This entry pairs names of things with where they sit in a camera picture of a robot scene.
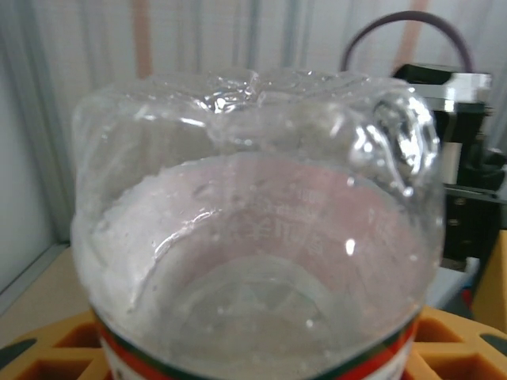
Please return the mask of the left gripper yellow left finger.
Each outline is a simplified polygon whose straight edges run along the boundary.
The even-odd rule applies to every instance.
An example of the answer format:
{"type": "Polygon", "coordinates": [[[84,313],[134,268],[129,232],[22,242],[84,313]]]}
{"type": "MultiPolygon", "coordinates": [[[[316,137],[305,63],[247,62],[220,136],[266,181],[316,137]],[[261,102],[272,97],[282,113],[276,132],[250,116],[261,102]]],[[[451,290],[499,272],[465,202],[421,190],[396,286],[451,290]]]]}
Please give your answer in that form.
{"type": "Polygon", "coordinates": [[[1,348],[2,379],[106,379],[107,360],[86,311],[26,332],[1,348]]]}

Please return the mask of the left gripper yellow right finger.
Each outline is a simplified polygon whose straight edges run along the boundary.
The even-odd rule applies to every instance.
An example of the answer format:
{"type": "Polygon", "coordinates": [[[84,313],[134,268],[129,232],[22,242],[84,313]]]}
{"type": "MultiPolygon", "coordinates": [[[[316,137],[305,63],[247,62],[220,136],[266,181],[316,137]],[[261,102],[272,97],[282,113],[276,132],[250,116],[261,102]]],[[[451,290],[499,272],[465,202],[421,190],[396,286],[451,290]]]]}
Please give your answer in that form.
{"type": "Polygon", "coordinates": [[[506,334],[464,317],[425,307],[404,379],[505,379],[506,334]]]}

